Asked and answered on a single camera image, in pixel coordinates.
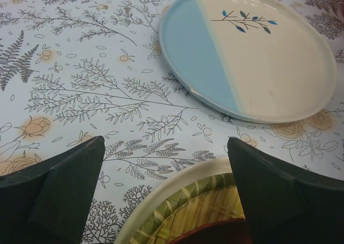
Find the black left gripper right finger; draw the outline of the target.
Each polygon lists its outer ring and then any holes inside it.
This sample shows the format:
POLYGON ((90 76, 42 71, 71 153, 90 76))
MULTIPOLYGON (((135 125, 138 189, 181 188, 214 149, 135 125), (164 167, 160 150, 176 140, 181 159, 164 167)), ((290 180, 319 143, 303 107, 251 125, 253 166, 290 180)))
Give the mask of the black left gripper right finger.
POLYGON ((253 243, 343 243, 343 181, 231 137, 228 157, 253 243))

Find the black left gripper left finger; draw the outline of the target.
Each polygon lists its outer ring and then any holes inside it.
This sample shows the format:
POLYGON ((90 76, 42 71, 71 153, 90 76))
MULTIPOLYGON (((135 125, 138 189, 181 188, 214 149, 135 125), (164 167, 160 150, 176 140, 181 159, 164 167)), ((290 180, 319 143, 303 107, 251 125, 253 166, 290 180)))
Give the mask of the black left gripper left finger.
POLYGON ((105 154, 102 136, 1 176, 1 243, 81 243, 105 154))

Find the red round plate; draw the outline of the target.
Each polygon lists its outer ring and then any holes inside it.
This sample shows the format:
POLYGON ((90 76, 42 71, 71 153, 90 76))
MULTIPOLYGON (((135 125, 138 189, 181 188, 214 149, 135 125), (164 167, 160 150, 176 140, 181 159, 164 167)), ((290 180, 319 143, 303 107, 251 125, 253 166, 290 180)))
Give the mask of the red round plate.
POLYGON ((175 244, 229 244, 253 243, 245 219, 236 218, 210 223, 189 231, 170 243, 175 244))

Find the cream large plate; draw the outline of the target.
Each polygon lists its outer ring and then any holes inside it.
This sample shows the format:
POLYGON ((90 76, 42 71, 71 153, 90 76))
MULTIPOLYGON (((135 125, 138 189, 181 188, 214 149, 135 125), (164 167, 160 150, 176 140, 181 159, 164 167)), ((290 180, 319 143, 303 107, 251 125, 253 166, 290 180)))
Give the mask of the cream large plate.
POLYGON ((165 199, 182 187, 212 175, 230 173, 231 171, 229 159, 227 157, 219 157, 199 164, 194 164, 189 168, 175 173, 148 194, 133 210, 114 242, 129 243, 130 238, 150 213, 165 199))

